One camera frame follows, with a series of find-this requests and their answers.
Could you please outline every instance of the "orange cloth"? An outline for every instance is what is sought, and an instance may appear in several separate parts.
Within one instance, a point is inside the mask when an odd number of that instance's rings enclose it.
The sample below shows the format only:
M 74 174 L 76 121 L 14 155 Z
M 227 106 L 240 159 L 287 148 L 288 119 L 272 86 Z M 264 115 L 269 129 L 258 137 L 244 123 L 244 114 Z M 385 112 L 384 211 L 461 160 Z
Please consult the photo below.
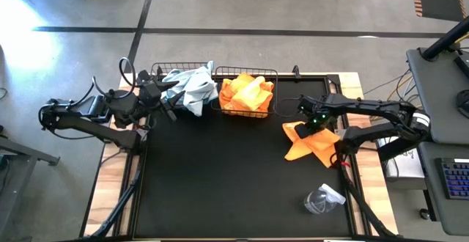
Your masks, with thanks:
M 267 114 L 250 113 L 255 111 L 267 113 L 270 100 L 273 97 L 273 83 L 266 82 L 259 76 L 254 78 L 247 73 L 241 73 L 236 79 L 224 79 L 218 99 L 220 106 L 227 114 L 239 114 L 246 117 L 266 117 Z
M 332 165 L 330 163 L 330 157 L 336 152 L 334 143 L 340 139 L 340 136 L 330 132 L 328 129 L 324 129 L 301 139 L 295 131 L 295 126 L 304 123 L 305 122 L 291 122 L 282 124 L 285 134 L 293 142 L 285 159 L 294 161 L 297 158 L 314 153 L 324 166 L 327 168 L 330 167 L 330 165 Z

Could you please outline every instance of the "wooden table frame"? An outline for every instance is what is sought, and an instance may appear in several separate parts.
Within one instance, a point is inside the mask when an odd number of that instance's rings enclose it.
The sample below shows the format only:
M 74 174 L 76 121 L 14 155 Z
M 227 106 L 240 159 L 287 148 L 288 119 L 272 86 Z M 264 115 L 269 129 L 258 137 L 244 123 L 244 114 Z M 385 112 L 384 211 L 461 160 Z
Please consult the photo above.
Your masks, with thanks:
M 293 73 L 279 73 L 285 76 Z M 340 78 L 341 93 L 348 98 L 363 98 L 360 79 L 357 73 L 301 73 L 302 76 L 315 75 L 338 75 Z M 120 81 L 120 89 L 129 90 L 130 87 L 123 79 Z M 371 125 L 368 116 L 359 114 L 347 115 L 349 126 L 358 126 L 361 128 L 369 127 Z M 116 129 L 114 120 L 112 120 L 111 128 Z M 375 148 L 374 144 L 366 143 L 365 147 Z M 113 155 L 118 151 L 114 144 L 106 144 L 103 150 L 102 159 Z M 376 216 L 382 223 L 393 233 L 397 234 L 397 226 L 394 220 L 394 213 L 389 200 L 388 189 L 386 188 L 385 178 L 381 169 L 380 159 L 377 152 L 371 150 L 360 149 L 355 156 L 358 172 L 361 180 L 361 187 L 366 202 L 374 211 Z M 119 195 L 125 190 L 126 186 L 123 183 L 129 183 L 133 176 L 124 179 L 125 168 L 130 169 L 130 175 L 133 175 L 136 170 L 136 165 L 139 162 L 138 156 L 128 156 L 122 153 L 109 161 L 103 167 L 98 168 L 95 186 L 89 201 L 89 208 L 86 212 L 84 225 L 82 227 L 81 235 L 91 235 L 96 231 L 103 221 L 108 217 L 109 213 L 113 210 L 114 206 L 119 200 Z M 117 224 L 120 225 L 119 232 L 115 233 L 114 227 L 108 235 L 127 235 L 130 206 L 132 205 L 132 198 L 126 204 L 122 213 L 122 220 Z M 352 198 L 353 215 L 355 219 L 355 231 L 357 234 L 365 234 L 366 227 L 363 226 L 362 213 L 355 200 Z M 372 234 L 377 235 L 376 231 L 372 228 Z

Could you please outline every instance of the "keyboard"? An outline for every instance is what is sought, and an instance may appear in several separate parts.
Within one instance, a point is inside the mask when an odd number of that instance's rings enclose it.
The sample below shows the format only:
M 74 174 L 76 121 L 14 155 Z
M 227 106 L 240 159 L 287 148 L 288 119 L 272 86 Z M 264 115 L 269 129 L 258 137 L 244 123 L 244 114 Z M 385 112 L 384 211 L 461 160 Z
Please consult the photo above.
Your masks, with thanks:
M 446 198 L 469 200 L 469 159 L 439 158 Z

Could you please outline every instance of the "crumpled cloth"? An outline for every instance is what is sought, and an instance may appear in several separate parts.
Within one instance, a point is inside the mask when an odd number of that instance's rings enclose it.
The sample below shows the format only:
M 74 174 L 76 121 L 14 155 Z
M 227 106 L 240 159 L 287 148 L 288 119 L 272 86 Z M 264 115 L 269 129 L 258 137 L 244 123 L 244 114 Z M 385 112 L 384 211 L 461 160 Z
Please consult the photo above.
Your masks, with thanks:
M 267 114 L 250 113 L 255 111 L 267 113 L 273 97 L 273 83 L 265 81 L 263 76 L 254 78 L 241 73 L 236 79 L 224 79 L 221 85 L 220 106 L 227 114 L 238 114 L 246 117 L 266 117 Z
M 327 168 L 330 167 L 332 165 L 330 163 L 330 157 L 336 152 L 334 143 L 340 139 L 340 136 L 337 136 L 328 129 L 323 129 L 320 132 L 301 139 L 295 131 L 295 126 L 304 123 L 305 122 L 290 122 L 282 124 L 285 134 L 293 142 L 293 145 L 285 156 L 285 159 L 288 161 L 294 161 L 295 159 L 313 153 L 324 164 L 324 166 Z
M 212 80 L 214 62 L 210 61 L 206 67 L 195 70 L 181 71 L 173 69 L 163 78 L 163 81 L 179 81 L 176 86 L 162 93 L 162 98 L 172 98 L 185 91 L 176 103 L 176 106 L 184 106 L 197 117 L 202 116 L 202 107 L 218 97 L 217 84 Z

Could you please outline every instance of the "black wire basket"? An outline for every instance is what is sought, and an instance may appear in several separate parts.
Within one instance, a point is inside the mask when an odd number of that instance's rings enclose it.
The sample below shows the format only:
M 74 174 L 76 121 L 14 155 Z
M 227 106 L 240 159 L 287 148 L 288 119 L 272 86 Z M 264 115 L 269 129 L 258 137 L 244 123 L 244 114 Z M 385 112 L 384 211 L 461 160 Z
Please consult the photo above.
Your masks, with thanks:
M 149 73 L 152 76 L 157 76 L 157 80 L 161 81 L 174 69 L 181 71 L 195 70 L 200 67 L 206 67 L 207 64 L 207 62 L 155 62 Z
M 217 83 L 218 89 L 218 96 L 220 95 L 220 90 L 223 84 L 223 80 L 225 78 L 228 79 L 235 79 L 241 73 L 247 73 L 250 76 L 256 78 L 258 76 L 264 76 L 265 81 L 270 81 L 273 83 L 273 97 L 270 100 L 269 107 L 267 111 L 241 111 L 241 110 L 227 110 L 222 109 L 220 106 L 220 101 L 212 100 L 211 106 L 214 110 L 222 111 L 224 114 L 232 114 L 232 115 L 240 115 L 244 117 L 257 117 L 257 118 L 265 118 L 269 114 L 275 113 L 275 107 L 277 104 L 277 83 L 278 83 L 278 73 L 276 70 L 270 69 L 257 69 L 257 68 L 249 68 L 249 67 L 228 67 L 228 66 L 220 66 L 217 67 L 215 73 L 212 74 L 212 79 Z

